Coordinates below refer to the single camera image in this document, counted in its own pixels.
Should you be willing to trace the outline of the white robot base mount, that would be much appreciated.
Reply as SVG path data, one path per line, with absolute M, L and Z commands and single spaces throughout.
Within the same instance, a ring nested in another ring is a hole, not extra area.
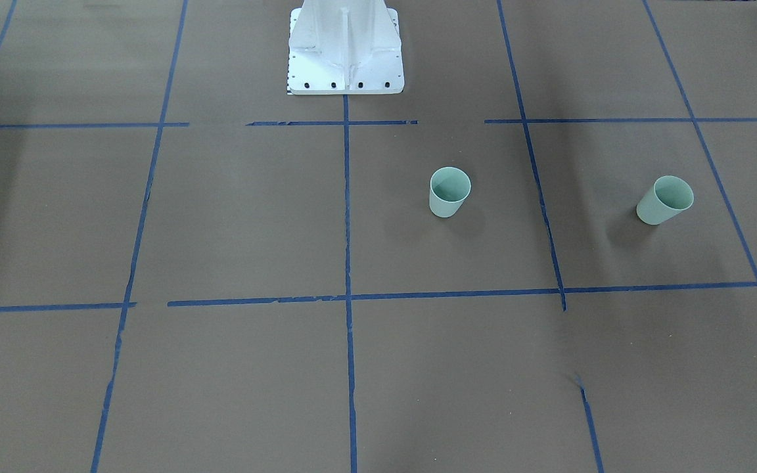
M 400 18 L 384 1 L 304 1 L 289 17 L 287 92 L 399 94 Z

